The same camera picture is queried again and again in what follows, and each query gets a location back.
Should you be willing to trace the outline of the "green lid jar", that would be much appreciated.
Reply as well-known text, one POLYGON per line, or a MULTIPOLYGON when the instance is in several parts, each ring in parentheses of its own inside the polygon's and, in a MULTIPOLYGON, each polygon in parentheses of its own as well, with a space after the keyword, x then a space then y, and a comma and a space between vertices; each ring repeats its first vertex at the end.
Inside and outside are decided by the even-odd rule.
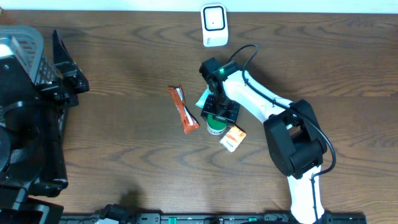
POLYGON ((211 114, 207 115, 206 129, 210 134, 216 136, 223 134, 226 128, 227 128, 226 123, 215 120, 211 114))

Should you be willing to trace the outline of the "orange snack bar wrapper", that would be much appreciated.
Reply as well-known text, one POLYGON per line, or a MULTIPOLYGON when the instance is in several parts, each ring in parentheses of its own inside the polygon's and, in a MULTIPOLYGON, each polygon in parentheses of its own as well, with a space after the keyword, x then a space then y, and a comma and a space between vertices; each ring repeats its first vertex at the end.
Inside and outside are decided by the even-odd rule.
POLYGON ((168 86, 168 91, 174 101, 175 106, 177 107, 184 133, 190 134, 192 131, 198 129, 200 124, 186 107, 185 95, 182 86, 168 86))

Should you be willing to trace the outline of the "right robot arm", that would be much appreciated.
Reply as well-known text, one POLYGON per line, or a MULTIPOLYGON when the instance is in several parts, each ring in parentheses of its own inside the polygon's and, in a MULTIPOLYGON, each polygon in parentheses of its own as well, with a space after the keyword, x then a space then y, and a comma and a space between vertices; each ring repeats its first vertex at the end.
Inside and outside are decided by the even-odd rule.
POLYGON ((319 174, 327 145, 312 106, 276 95, 234 61, 221 65, 210 58, 199 72, 210 90, 201 112, 208 129, 234 126, 240 107, 246 108, 263 124, 271 159, 287 177, 293 218, 321 220, 319 174))

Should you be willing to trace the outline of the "teal tissue pack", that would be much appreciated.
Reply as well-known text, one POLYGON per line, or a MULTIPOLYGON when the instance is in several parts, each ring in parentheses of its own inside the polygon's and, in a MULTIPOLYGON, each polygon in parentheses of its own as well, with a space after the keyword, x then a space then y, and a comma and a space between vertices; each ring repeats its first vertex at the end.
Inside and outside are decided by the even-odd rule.
POLYGON ((209 86, 206 87, 205 91, 202 93, 199 100, 195 103, 195 105, 199 108, 203 108, 205 105, 205 101, 209 95, 212 95, 212 92, 209 89, 209 86))

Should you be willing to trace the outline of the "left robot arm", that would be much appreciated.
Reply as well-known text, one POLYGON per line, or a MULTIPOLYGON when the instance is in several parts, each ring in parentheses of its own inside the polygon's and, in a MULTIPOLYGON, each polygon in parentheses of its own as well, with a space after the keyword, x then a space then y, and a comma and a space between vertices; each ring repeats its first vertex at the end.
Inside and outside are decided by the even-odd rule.
POLYGON ((31 26, 1 26, 2 223, 58 223, 63 215, 47 198, 68 186, 65 120, 90 86, 57 31, 52 49, 49 60, 31 26))

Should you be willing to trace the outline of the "small orange snack packet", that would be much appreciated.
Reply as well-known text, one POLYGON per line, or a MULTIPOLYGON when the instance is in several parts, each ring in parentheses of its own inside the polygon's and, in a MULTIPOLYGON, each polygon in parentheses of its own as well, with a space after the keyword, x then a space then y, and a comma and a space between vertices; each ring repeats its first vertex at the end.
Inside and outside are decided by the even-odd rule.
POLYGON ((239 127, 233 126, 220 139, 220 144, 229 152, 234 152, 246 137, 246 133, 239 127))

